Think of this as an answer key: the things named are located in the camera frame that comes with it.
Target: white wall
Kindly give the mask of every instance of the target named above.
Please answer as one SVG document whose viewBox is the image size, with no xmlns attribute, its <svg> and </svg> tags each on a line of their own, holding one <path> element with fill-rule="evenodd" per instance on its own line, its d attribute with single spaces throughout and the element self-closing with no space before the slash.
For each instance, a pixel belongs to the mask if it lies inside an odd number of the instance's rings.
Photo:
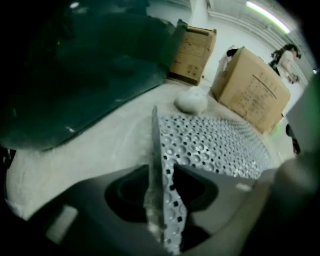
<svg viewBox="0 0 320 256">
<path fill-rule="evenodd" d="M 219 61 L 232 45 L 239 48 L 246 47 L 249 51 L 263 59 L 265 63 L 272 61 L 271 53 L 275 49 L 265 44 L 261 39 L 254 37 L 246 30 L 209 16 L 206 12 L 207 4 L 205 0 L 193 0 L 191 4 L 192 11 L 179 8 L 164 1 L 151 0 L 147 13 L 152 17 L 170 21 L 174 25 L 177 25 L 178 20 L 182 19 L 190 24 L 190 26 L 217 30 L 217 41 L 214 52 L 203 72 L 205 80 L 211 83 L 214 81 Z M 299 84 L 285 83 L 285 85 L 291 93 L 291 100 L 284 111 L 286 115 L 299 100 L 304 89 Z"/>
<path fill-rule="evenodd" d="M 151 17 L 169 21 L 175 26 L 180 19 L 187 24 L 190 22 L 192 16 L 191 10 L 159 0 L 151 0 L 149 3 L 150 6 L 147 8 L 147 14 Z"/>
<path fill-rule="evenodd" d="M 274 51 L 272 48 L 264 44 L 258 38 L 255 38 L 250 33 L 241 30 L 238 27 L 224 23 L 214 19 L 213 17 L 209 17 L 205 28 L 217 30 L 217 40 L 214 47 L 214 52 L 204 70 L 204 77 L 210 82 L 213 82 L 216 76 L 219 61 L 232 45 L 235 45 L 238 48 L 247 48 L 249 51 L 263 59 L 266 63 L 270 63 L 272 60 L 271 53 Z"/>
</svg>

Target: cardboard box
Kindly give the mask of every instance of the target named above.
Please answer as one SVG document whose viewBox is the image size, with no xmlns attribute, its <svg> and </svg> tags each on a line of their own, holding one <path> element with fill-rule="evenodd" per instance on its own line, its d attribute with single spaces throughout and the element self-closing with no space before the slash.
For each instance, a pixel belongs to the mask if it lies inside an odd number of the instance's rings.
<svg viewBox="0 0 320 256">
<path fill-rule="evenodd" d="M 168 78 L 189 85 L 198 85 L 209 57 L 214 51 L 216 40 L 216 30 L 188 27 Z"/>
<path fill-rule="evenodd" d="M 279 122 L 291 97 L 276 72 L 245 48 L 234 55 L 225 71 L 217 74 L 212 92 L 219 103 L 262 134 Z"/>
</svg>

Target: perforated metal sheet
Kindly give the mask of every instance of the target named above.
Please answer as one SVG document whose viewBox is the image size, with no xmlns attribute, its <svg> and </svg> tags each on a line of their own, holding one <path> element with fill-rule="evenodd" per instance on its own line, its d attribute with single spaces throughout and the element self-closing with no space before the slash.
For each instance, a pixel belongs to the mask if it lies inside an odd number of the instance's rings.
<svg viewBox="0 0 320 256">
<path fill-rule="evenodd" d="M 174 165 L 258 179 L 271 157 L 251 126 L 225 118 L 168 115 L 159 118 L 164 186 L 164 246 L 180 253 L 187 209 L 173 187 Z"/>
</svg>

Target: white plastic bag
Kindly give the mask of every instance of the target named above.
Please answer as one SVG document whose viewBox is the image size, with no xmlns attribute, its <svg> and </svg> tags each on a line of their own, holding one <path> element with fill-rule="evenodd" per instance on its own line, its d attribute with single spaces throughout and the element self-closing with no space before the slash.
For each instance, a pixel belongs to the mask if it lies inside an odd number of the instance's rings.
<svg viewBox="0 0 320 256">
<path fill-rule="evenodd" d="M 180 93 L 174 104 L 183 113 L 200 115 L 208 108 L 207 94 L 201 87 L 193 86 Z"/>
</svg>

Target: white floor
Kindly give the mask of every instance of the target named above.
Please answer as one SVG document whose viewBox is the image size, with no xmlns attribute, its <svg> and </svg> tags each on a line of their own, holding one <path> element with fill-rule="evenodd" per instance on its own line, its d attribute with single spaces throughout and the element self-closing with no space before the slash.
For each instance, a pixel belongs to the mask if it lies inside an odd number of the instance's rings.
<svg viewBox="0 0 320 256">
<path fill-rule="evenodd" d="M 179 92 L 188 88 L 168 81 L 120 107 L 68 144 L 47 152 L 18 151 L 7 174 L 7 191 L 19 215 L 29 219 L 79 181 L 149 164 L 154 106 L 158 106 L 160 113 L 178 113 L 173 102 Z M 204 115 L 240 119 L 212 96 L 208 96 L 208 100 Z M 292 140 L 286 136 L 285 127 L 284 121 L 274 134 L 261 137 L 275 168 L 294 157 Z"/>
</svg>

